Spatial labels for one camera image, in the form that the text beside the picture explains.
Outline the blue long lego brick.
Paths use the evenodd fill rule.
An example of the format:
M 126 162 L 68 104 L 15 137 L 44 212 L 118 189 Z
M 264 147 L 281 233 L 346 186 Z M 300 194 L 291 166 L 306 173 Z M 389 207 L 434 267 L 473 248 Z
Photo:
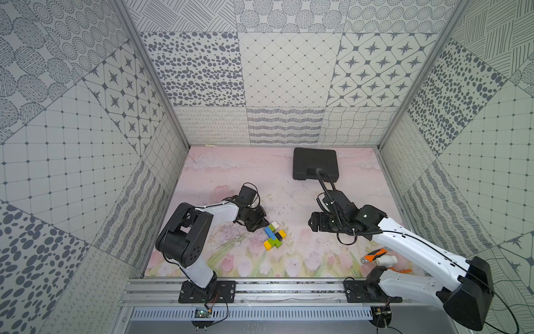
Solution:
M 267 240 L 270 240 L 270 239 L 278 239 L 278 240 L 280 240 L 281 242 L 282 242 L 282 240 L 283 240 L 283 239 L 281 238 L 280 234 L 279 234 L 279 231 L 276 231 L 276 233 L 273 233 L 273 232 L 271 232 L 271 231 L 268 229 L 268 227 L 267 227 L 267 228 L 264 228 L 264 232 L 265 232 L 265 233 L 267 234 L 267 236 L 268 236 L 268 239 L 267 239 Z

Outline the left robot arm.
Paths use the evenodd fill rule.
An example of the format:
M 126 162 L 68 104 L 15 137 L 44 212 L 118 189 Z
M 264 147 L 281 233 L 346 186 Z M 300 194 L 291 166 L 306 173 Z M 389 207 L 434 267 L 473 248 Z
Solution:
M 224 200 L 208 206 L 182 203 L 178 206 L 155 242 L 155 249 L 164 260 L 177 265 L 197 288 L 210 289 L 216 274 L 202 257 L 211 226 L 227 222 L 238 223 L 248 232 L 269 225 L 261 205 Z

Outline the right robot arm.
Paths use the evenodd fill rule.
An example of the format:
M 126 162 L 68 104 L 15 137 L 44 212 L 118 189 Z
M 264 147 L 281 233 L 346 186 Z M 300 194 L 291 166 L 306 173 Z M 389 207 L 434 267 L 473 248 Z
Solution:
M 413 276 L 377 264 L 362 283 L 344 281 L 346 297 L 370 302 L 414 300 L 435 306 L 465 328 L 482 331 L 495 296 L 490 265 L 471 260 L 426 241 L 372 205 L 357 207 L 339 190 L 318 195 L 319 212 L 308 222 L 314 232 L 363 237 L 410 260 L 426 272 Z

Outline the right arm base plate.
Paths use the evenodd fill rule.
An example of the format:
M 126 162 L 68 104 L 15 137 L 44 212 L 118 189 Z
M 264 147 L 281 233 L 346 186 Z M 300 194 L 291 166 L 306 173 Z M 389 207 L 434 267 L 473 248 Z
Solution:
M 402 303 L 401 297 L 388 296 L 377 283 L 347 278 L 343 289 L 348 303 Z

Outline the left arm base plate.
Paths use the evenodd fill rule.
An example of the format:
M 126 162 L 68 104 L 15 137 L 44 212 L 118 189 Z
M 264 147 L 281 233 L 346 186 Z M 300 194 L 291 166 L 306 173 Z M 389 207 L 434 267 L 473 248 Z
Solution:
M 179 303 L 234 303 L 236 281 L 214 281 L 200 288 L 191 281 L 182 283 Z

